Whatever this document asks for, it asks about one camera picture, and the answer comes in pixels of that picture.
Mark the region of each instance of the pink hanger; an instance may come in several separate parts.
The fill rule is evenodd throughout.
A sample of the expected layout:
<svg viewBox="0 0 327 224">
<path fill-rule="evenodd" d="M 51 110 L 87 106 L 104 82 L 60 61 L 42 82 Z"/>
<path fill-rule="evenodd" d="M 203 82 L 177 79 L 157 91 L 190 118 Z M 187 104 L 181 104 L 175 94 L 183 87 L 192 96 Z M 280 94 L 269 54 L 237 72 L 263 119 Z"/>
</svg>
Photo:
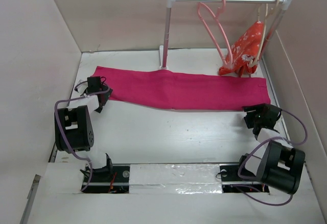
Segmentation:
<svg viewBox="0 0 327 224">
<path fill-rule="evenodd" d="M 205 20 L 204 20 L 203 17 L 201 16 L 201 13 L 200 13 L 200 8 L 201 8 L 201 6 L 203 6 L 204 8 L 206 8 L 206 9 L 208 10 L 208 12 L 210 13 L 210 15 L 213 17 L 213 19 L 215 20 L 216 24 L 218 25 L 218 27 L 219 27 L 219 29 L 220 29 L 220 31 L 221 31 L 223 37 L 224 37 L 225 43 L 226 43 L 226 45 L 227 45 L 227 50 L 228 50 L 228 55 L 229 55 L 229 63 L 230 63 L 230 65 L 231 65 L 231 64 L 232 64 L 232 60 L 233 60 L 233 57 L 232 57 L 232 54 L 231 54 L 231 48 L 230 48 L 230 45 L 229 45 L 229 42 L 228 42 L 227 36 L 226 36 L 226 34 L 225 34 L 225 31 L 224 31 L 223 27 L 221 26 L 221 24 L 220 24 L 220 22 L 219 22 L 219 20 L 218 20 L 219 15 L 225 11 L 225 7 L 226 7 L 226 0 L 222 0 L 222 1 L 223 1 L 222 8 L 218 7 L 218 8 L 217 8 L 217 13 L 216 13 L 216 14 L 214 14 L 213 11 L 212 11 L 212 10 L 211 10 L 211 9 L 210 9 L 206 4 L 204 4 L 204 3 L 199 3 L 199 4 L 198 4 L 198 15 L 199 15 L 201 21 L 203 22 L 205 29 L 207 30 L 208 34 L 210 35 L 211 40 L 212 40 L 213 43 L 215 44 L 216 49 L 217 49 L 217 51 L 218 51 L 218 53 L 219 53 L 219 55 L 220 55 L 221 60 L 225 63 L 225 65 L 227 65 L 227 62 L 226 62 L 226 60 L 225 60 L 225 58 L 224 58 L 224 55 L 223 55 L 222 52 L 221 52 L 221 49 L 220 49 L 220 47 L 219 47 L 219 45 L 218 45 L 218 43 L 217 43 L 215 37 L 213 36 L 212 32 L 210 31 L 209 26 L 206 24 Z"/>
</svg>

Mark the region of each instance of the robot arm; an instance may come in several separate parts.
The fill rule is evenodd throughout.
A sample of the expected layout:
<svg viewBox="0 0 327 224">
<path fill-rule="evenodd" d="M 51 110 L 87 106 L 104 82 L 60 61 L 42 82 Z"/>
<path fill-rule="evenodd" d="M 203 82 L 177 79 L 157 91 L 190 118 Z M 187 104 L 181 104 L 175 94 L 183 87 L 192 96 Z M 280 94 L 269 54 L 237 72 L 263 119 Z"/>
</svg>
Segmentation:
<svg viewBox="0 0 327 224">
<path fill-rule="evenodd" d="M 281 116 L 281 109 L 268 104 L 244 108 L 244 120 L 258 142 L 267 142 L 253 155 L 240 159 L 243 168 L 255 174 L 255 180 L 287 194 L 294 194 L 300 183 L 305 153 L 282 139 L 274 126 Z"/>
<path fill-rule="evenodd" d="M 80 92 L 84 99 L 71 101 L 66 108 L 58 109 L 59 121 L 55 119 L 55 140 L 57 149 L 72 153 L 58 127 L 61 124 L 69 144 L 74 151 L 90 151 L 94 144 L 94 133 L 92 129 L 90 113 L 96 111 L 101 113 L 112 93 L 101 77 L 89 77 L 86 82 L 81 82 L 75 87 L 75 91 Z"/>
</svg>

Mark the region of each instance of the screw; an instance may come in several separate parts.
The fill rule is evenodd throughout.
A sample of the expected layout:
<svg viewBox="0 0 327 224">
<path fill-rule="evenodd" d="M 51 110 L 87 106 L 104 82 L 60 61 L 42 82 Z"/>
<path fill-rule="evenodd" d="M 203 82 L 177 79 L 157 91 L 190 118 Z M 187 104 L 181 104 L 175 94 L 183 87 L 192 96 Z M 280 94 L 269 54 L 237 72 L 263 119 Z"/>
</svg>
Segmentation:
<svg viewBox="0 0 327 224">
<path fill-rule="evenodd" d="M 129 171 L 128 170 L 123 172 L 123 177 L 125 177 L 125 178 L 129 177 Z"/>
<path fill-rule="evenodd" d="M 222 169 L 220 171 L 220 175 L 221 175 L 221 177 L 226 177 L 227 176 L 227 171 L 225 169 Z"/>
</svg>

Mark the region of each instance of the red wire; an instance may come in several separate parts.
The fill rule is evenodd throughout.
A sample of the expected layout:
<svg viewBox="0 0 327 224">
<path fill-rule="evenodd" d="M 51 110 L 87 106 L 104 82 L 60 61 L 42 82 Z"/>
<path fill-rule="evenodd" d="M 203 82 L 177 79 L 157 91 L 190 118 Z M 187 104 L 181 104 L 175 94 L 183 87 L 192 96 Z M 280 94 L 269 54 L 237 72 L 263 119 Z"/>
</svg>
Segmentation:
<svg viewBox="0 0 327 224">
<path fill-rule="evenodd" d="M 113 175 L 113 179 L 112 179 L 111 182 L 110 182 L 109 192 L 110 192 L 111 189 L 113 188 L 112 184 L 113 184 L 113 182 L 114 182 L 114 179 L 116 178 L 116 175 L 117 175 L 117 172 Z"/>
</svg>

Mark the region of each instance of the white floor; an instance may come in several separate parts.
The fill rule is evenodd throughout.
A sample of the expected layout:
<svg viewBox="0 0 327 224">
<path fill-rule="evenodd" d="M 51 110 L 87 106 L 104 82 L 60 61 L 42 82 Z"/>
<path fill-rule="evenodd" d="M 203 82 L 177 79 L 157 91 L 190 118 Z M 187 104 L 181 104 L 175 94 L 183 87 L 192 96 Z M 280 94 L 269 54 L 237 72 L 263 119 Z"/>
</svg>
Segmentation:
<svg viewBox="0 0 327 224">
<path fill-rule="evenodd" d="M 96 66 L 153 71 L 159 65 L 159 51 L 84 53 L 76 82 L 86 80 Z M 171 71 L 216 75 L 220 66 L 215 49 L 169 50 Z M 266 75 L 258 68 L 253 77 Z M 95 167 L 104 165 L 104 153 L 113 163 L 235 162 L 258 144 L 245 126 L 244 115 L 109 101 L 101 114 L 91 115 L 95 145 L 89 155 Z M 285 135 L 281 122 L 276 129 Z M 41 181 L 29 223 L 323 223 L 305 170 L 293 201 L 268 207 L 242 194 L 75 194 L 81 186 L 76 173 L 80 167 L 71 155 L 58 152 L 56 163 L 49 165 Z M 278 191 L 255 196 L 271 203 L 288 198 Z"/>
<path fill-rule="evenodd" d="M 97 66 L 154 71 L 159 68 L 159 52 L 84 53 L 76 83 L 86 80 Z M 221 60 L 215 49 L 169 51 L 171 71 L 217 75 L 220 66 Z M 263 76 L 261 68 L 253 75 Z M 269 94 L 274 104 L 271 89 Z M 238 161 L 242 154 L 258 144 L 251 130 L 246 128 L 244 115 L 235 111 L 160 110 L 109 101 L 101 114 L 91 114 L 95 134 L 91 157 L 96 167 L 105 163 L 104 153 L 110 155 L 113 163 Z M 285 134 L 281 122 L 276 128 Z M 72 155 L 58 152 L 56 162 L 71 160 L 75 160 Z"/>
</svg>

